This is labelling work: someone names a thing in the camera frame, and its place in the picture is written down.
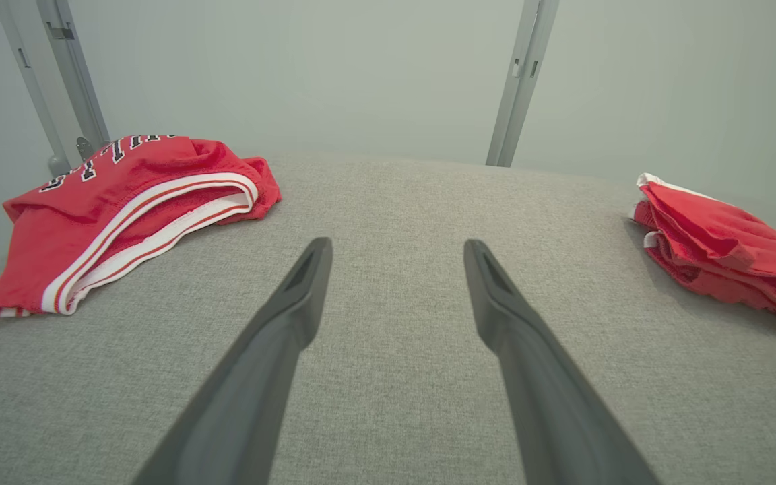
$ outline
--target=red garment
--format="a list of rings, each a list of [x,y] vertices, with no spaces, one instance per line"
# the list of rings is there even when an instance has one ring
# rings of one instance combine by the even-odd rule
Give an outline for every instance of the red garment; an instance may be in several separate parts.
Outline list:
[[[0,317],[70,315],[114,282],[210,224],[261,219],[280,201],[261,158],[219,141],[126,136],[70,174],[4,203],[13,221]]]
[[[776,231],[735,206],[644,174],[635,221],[646,251],[678,283],[727,303],[776,312]]]

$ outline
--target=textured gray fabric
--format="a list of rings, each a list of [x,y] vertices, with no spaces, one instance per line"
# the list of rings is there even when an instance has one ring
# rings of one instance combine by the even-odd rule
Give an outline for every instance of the textured gray fabric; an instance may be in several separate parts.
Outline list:
[[[776,316],[691,294],[597,179],[278,156],[264,221],[200,230],[72,317],[0,322],[0,484],[132,479],[315,236],[335,263],[273,483],[521,483],[462,243],[485,240],[665,483],[776,484]]]

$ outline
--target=gray tablecloth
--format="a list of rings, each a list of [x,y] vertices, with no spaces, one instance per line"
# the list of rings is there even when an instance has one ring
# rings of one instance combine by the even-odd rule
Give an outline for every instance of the gray tablecloth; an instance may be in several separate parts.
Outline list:
[[[521,483],[462,243],[485,240],[665,483],[776,484],[776,316],[691,294],[641,248],[633,181],[270,158],[284,200],[0,322],[0,485],[121,483],[315,236],[335,263],[274,483]]]

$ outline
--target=clothing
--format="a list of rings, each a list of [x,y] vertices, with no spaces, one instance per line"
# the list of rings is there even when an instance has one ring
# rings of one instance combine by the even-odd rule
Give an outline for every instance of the clothing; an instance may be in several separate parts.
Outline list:
[[[678,283],[727,303],[776,312],[776,231],[748,212],[643,174],[634,221],[644,247]]]
[[[4,203],[13,221],[0,317],[70,315],[114,282],[210,224],[261,219],[280,201],[262,158],[219,141],[133,135],[69,174]]]

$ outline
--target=red fabric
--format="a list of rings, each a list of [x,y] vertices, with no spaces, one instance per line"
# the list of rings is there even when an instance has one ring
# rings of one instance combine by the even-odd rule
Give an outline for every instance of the red fabric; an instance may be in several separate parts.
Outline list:
[[[776,231],[737,207],[650,181],[634,220],[659,231],[649,255],[678,283],[776,312]]]
[[[258,191],[255,202],[251,187]],[[45,291],[47,295],[70,291],[65,284],[76,282],[172,221],[187,222],[191,212],[203,215],[222,197],[241,201],[210,214],[216,220],[232,212],[216,222],[228,224],[264,218],[280,201],[280,190],[264,159],[240,159],[219,141],[166,135],[114,141],[70,174],[4,203],[13,234],[0,278],[0,316],[72,313],[59,303],[45,304]],[[193,212],[201,207],[202,212]],[[138,211],[145,208],[147,212]],[[81,266],[74,271],[74,265]],[[52,288],[65,276],[68,280],[61,288]]]

